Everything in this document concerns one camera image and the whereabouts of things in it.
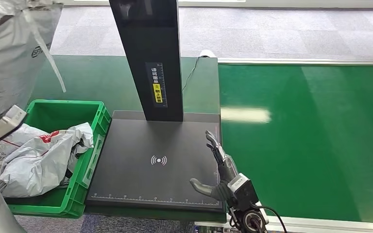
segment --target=power cord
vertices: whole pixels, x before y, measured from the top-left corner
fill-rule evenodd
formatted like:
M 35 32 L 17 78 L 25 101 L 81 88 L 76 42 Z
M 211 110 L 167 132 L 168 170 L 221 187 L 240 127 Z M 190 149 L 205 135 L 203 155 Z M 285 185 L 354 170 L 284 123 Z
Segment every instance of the power cord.
M 275 216 L 277 216 L 278 220 L 280 221 L 281 226 L 284 229 L 284 233 L 288 233 L 287 229 L 285 228 L 284 222 L 282 221 L 281 217 L 279 216 L 279 214 L 274 209 L 272 209 L 271 207 L 265 206 L 265 205 L 255 205 L 253 203 L 250 203 L 250 205 L 254 209 L 258 209 L 258 210 L 259 209 L 267 209 L 267 210 L 270 210 L 271 212 L 273 212 L 275 214 Z
M 186 80 L 185 80 L 185 85 L 182 87 L 182 92 L 184 91 L 185 87 L 187 87 L 188 80 L 189 80 L 189 78 L 192 76 L 192 74 L 194 73 L 195 68 L 197 67 L 197 64 L 198 64 L 198 61 L 199 61 L 200 58 L 201 58 L 201 57 L 197 57 L 197 60 L 195 60 L 194 68 L 192 68 L 191 72 L 189 73 L 188 77 L 186 78 Z

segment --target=robotic hand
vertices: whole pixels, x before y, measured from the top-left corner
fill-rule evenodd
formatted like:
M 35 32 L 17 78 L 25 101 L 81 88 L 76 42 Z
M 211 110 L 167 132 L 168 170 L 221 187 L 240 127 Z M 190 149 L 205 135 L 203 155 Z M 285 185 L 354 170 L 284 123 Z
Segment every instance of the robotic hand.
M 236 227 L 242 233 L 267 232 L 265 225 L 269 221 L 264 209 L 273 211 L 280 220 L 284 232 L 287 232 L 280 216 L 270 207 L 261 205 L 251 180 L 238 173 L 234 160 L 225 153 L 216 137 L 210 131 L 206 131 L 205 134 L 210 142 L 206 145 L 211 149 L 218 164 L 220 183 L 217 186 L 208 186 L 197 179 L 191 179 L 189 182 L 192 187 L 205 196 L 226 202 L 231 216 L 231 227 Z

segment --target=black vertical stand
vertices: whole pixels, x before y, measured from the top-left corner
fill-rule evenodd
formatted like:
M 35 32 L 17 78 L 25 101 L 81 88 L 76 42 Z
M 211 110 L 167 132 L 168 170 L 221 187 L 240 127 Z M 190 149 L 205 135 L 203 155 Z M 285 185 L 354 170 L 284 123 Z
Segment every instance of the black vertical stand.
M 146 120 L 183 121 L 177 0 L 110 0 Z

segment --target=white plastic bag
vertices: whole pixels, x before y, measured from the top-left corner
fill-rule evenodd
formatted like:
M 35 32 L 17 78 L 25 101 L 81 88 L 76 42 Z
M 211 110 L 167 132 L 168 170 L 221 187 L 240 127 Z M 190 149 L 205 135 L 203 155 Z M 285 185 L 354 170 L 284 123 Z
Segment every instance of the white plastic bag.
M 14 104 L 26 106 L 45 61 L 37 41 L 41 37 L 41 44 L 51 46 L 62 6 L 51 0 L 0 0 L 0 113 Z
M 27 124 L 22 124 L 19 129 L 0 141 L 0 166 L 1 161 L 6 158 L 8 154 L 14 152 L 25 142 L 31 140 L 34 137 L 46 134 L 48 133 L 45 131 L 31 127 Z
M 73 172 L 75 153 L 93 147 L 88 123 L 35 137 L 2 161 L 0 192 L 13 198 L 42 195 L 61 183 L 67 168 Z

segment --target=black cable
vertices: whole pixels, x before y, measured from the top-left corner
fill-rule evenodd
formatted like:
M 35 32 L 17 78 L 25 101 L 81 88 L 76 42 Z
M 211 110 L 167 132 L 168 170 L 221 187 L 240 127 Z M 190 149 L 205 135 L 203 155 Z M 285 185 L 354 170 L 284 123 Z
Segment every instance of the black cable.
M 250 223 L 255 224 L 255 226 L 256 226 L 256 231 L 258 231 L 259 233 L 263 233 L 263 232 L 261 232 L 261 225 L 258 223 L 257 220 L 255 220 L 255 219 L 251 219 L 251 220 L 250 220 Z
M 285 228 L 284 222 L 282 221 L 281 217 L 279 216 L 279 214 L 274 209 L 272 209 L 271 207 L 265 206 L 265 205 L 259 205 L 258 206 L 258 205 L 255 205 L 253 203 L 250 203 L 250 204 L 251 204 L 251 207 L 254 208 L 254 209 L 267 209 L 267 210 L 270 210 L 271 212 L 273 212 L 277 216 L 278 220 L 280 221 L 281 226 L 284 229 L 284 232 L 288 233 L 287 229 Z
M 200 58 L 201 58 L 201 57 L 197 57 L 197 60 L 195 60 L 194 68 L 192 68 L 191 72 L 189 73 L 188 77 L 186 78 L 186 80 L 185 80 L 185 85 L 182 87 L 182 91 L 184 91 L 185 87 L 187 87 L 188 80 L 189 80 L 189 78 L 191 77 L 192 73 L 195 71 L 195 68 L 197 67 L 197 64 L 198 64 L 198 60 L 199 60 Z

